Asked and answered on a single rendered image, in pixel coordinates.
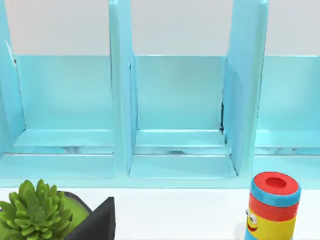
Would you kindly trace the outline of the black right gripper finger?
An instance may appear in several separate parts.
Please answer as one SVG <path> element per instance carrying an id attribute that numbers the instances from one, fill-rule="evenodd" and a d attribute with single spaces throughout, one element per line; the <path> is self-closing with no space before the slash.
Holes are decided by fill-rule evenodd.
<path id="1" fill-rule="evenodd" d="M 97 209 L 72 230 L 64 240 L 115 240 L 115 198 L 108 197 Z"/>

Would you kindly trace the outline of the green succulent in black pot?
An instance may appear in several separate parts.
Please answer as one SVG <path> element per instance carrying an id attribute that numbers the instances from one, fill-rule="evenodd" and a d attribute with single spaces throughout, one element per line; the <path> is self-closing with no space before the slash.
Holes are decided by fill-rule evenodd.
<path id="1" fill-rule="evenodd" d="M 40 179 L 0 200 L 0 240 L 66 240 L 92 210 L 75 194 Z"/>

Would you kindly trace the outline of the light blue rack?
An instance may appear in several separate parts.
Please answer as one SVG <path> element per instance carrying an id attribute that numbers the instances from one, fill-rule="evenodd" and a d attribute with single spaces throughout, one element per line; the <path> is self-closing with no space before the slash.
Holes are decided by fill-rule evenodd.
<path id="1" fill-rule="evenodd" d="M 0 0 L 0 188 L 320 190 L 320 0 Z"/>

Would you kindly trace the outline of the stack of coloured rings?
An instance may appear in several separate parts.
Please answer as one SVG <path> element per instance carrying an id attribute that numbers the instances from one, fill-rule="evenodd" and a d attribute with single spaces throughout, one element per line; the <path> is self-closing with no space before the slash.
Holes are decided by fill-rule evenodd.
<path id="1" fill-rule="evenodd" d="M 257 174 L 250 187 L 244 240 L 293 240 L 301 190 L 287 174 Z"/>

